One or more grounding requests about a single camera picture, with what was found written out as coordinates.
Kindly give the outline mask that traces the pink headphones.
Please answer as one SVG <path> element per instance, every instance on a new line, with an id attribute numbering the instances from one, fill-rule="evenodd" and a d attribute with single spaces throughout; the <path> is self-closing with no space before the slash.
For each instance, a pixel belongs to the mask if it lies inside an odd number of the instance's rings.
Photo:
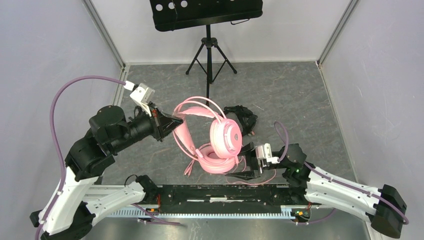
<path id="1" fill-rule="evenodd" d="M 243 136 L 235 120 L 226 117 L 223 109 L 209 98 L 192 96 L 179 103 L 173 110 L 176 117 L 183 120 L 172 134 L 178 147 L 191 158 L 184 170 L 190 176 L 194 164 L 210 174 L 226 174 L 239 164 L 239 153 L 243 146 Z M 209 128 L 209 142 L 196 147 L 186 122 L 187 116 L 213 119 Z"/>

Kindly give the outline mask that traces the black headphones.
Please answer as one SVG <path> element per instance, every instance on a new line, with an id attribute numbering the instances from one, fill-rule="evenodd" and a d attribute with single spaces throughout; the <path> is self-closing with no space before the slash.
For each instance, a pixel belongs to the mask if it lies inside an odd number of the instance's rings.
<path id="1" fill-rule="evenodd" d="M 255 135 L 254 127 L 256 126 L 258 116 L 254 114 L 250 109 L 242 105 L 225 106 L 223 109 L 223 113 L 225 115 L 230 113 L 235 114 L 241 125 L 241 134 L 243 136 Z"/>

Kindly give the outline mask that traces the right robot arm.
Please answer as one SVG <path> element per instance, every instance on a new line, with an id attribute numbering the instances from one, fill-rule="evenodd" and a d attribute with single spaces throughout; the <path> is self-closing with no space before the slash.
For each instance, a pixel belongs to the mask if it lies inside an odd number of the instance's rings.
<path id="1" fill-rule="evenodd" d="M 297 143 L 279 151 L 272 151 L 268 143 L 249 143 L 238 155 L 245 157 L 250 167 L 243 175 L 245 180 L 259 177 L 264 170 L 284 169 L 282 177 L 289 186 L 289 199 L 295 204 L 306 201 L 341 210 L 393 239 L 399 239 L 403 226 L 409 223 L 407 204 L 395 187 L 372 187 L 331 174 L 307 162 L 307 155 Z"/>

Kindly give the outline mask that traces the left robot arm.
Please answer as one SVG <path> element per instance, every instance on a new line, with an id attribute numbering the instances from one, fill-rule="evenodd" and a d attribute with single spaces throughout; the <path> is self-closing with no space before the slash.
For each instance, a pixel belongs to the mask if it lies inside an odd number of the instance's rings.
<path id="1" fill-rule="evenodd" d="M 184 117 L 211 118 L 210 142 L 195 147 Z M 90 128 L 61 159 L 61 178 L 46 207 L 32 212 L 37 240 L 80 240 L 108 214 L 128 205 L 159 200 L 158 188 L 146 176 L 94 202 L 83 201 L 89 188 L 115 156 L 147 137 L 162 142 L 173 135 L 210 173 L 224 174 L 238 164 L 242 137 L 253 131 L 257 115 L 236 105 L 213 111 L 193 101 L 191 107 L 176 115 L 161 112 L 156 105 L 137 106 L 133 117 L 126 117 L 116 105 L 101 108 L 89 120 Z"/>

